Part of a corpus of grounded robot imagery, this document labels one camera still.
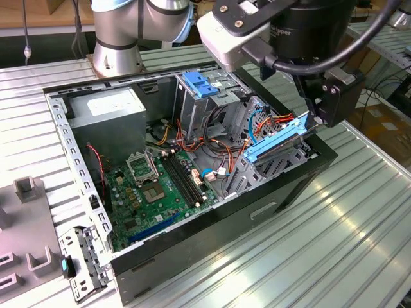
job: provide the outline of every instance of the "blue expansion slot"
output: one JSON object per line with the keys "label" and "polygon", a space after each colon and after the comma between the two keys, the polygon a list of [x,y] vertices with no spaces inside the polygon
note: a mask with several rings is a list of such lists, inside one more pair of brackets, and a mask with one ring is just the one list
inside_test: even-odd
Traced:
{"label": "blue expansion slot", "polygon": [[294,119],[287,124],[286,128],[283,128],[273,136],[267,136],[263,140],[252,145],[245,153],[244,158],[249,162],[256,162],[257,159],[263,154],[272,151],[274,148],[281,145],[283,142],[291,139],[295,136],[304,135],[307,132],[306,121],[308,114],[301,118]]}
{"label": "blue expansion slot", "polygon": [[206,98],[208,96],[220,93],[220,91],[210,85],[207,78],[201,75],[199,72],[183,73],[182,77],[184,78],[184,81],[189,85],[189,87],[192,88],[200,98]]}
{"label": "blue expansion slot", "polygon": [[180,215],[180,213],[176,213],[172,215],[172,217],[161,221],[160,223],[156,224],[155,226],[152,226],[144,231],[141,231],[137,234],[134,234],[133,236],[130,236],[128,238],[128,242],[131,244],[136,241],[140,241],[141,239],[144,239],[145,237],[148,237],[164,228],[167,228],[168,226],[171,226],[174,223],[174,220]]}

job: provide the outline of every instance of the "green circuit board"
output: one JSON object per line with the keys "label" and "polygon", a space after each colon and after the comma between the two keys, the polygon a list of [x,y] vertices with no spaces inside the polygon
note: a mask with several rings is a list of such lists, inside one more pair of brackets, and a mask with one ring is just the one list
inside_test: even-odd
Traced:
{"label": "green circuit board", "polygon": [[[180,163],[191,164],[191,168],[195,168],[185,152],[178,152],[175,157]],[[113,227],[111,240],[116,252],[129,246],[129,238],[133,235],[170,219],[176,223],[218,202],[213,190],[203,186],[205,188],[198,188],[198,192],[207,199],[201,206],[190,208],[161,164],[160,158],[155,157],[153,161],[159,173],[158,181],[146,181],[139,187],[126,163],[106,173],[112,200],[112,212],[108,213]],[[144,160],[132,164],[132,168],[135,175],[150,171]]]}

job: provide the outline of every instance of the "open computer tower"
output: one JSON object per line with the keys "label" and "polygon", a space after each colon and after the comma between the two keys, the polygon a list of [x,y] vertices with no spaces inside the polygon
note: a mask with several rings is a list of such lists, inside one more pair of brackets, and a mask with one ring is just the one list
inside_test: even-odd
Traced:
{"label": "open computer tower", "polygon": [[44,92],[91,221],[59,239],[78,303],[112,279],[131,302],[285,209],[337,157],[283,134],[304,115],[214,62]]}

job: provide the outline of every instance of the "motherboard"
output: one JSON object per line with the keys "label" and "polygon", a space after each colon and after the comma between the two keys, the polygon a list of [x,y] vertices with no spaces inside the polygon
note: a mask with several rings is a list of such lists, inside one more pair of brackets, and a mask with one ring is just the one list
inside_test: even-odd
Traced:
{"label": "motherboard", "polygon": [[170,157],[132,157],[106,173],[112,200],[108,215],[114,251],[217,203],[216,194],[208,184],[199,182],[197,174],[183,151]]}

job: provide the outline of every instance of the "aluminum extrusion table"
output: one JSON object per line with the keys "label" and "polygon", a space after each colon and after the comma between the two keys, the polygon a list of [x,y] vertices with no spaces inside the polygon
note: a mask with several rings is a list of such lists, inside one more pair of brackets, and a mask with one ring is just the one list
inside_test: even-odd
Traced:
{"label": "aluminum extrusion table", "polygon": [[[369,25],[368,22],[350,24],[347,34],[356,39]],[[411,46],[411,30],[400,31],[391,26],[384,26],[368,44],[372,50],[402,69],[411,66],[411,56],[404,52],[408,46]]]}
{"label": "aluminum extrusion table", "polygon": [[[142,56],[151,70],[209,58],[201,46]],[[0,69],[0,185],[43,179],[58,235],[89,219],[41,89],[94,78],[86,60]],[[305,110],[282,75],[263,85]],[[411,175],[347,123],[319,136],[339,156],[290,208],[128,307],[395,307],[411,288]],[[62,277],[2,307],[61,305],[76,306]],[[119,307],[114,284],[81,306]]]}

